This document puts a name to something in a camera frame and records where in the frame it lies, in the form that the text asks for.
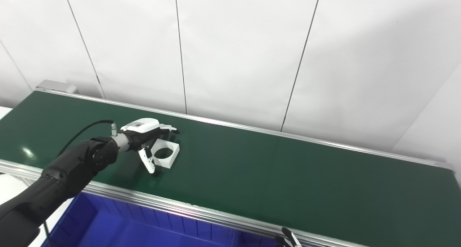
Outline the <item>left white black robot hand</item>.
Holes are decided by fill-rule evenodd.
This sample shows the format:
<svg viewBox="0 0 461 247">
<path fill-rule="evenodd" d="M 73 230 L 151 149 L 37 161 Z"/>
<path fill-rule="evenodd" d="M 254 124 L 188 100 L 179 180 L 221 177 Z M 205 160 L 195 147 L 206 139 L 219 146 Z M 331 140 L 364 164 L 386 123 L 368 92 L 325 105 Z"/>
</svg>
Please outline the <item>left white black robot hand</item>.
<svg viewBox="0 0 461 247">
<path fill-rule="evenodd" d="M 161 124 L 154 118 L 141 118 L 120 128 L 113 138 L 121 152 L 135 151 L 150 175 L 157 177 L 162 168 L 170 169 L 180 152 L 180 145 L 160 137 L 164 134 L 179 134 L 178 129 L 171 125 Z M 156 157 L 161 149 L 171 150 L 168 157 Z"/>
</svg>

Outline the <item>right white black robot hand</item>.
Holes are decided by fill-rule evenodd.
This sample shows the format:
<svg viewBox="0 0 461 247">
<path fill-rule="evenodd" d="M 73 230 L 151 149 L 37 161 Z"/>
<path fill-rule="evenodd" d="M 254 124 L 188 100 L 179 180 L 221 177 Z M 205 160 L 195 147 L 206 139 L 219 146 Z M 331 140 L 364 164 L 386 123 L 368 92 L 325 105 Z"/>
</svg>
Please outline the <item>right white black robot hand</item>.
<svg viewBox="0 0 461 247">
<path fill-rule="evenodd" d="M 282 227 L 281 231 L 284 236 L 278 234 L 274 236 L 274 239 L 278 242 L 278 244 L 283 247 L 302 247 L 301 242 L 290 229 Z"/>
</svg>

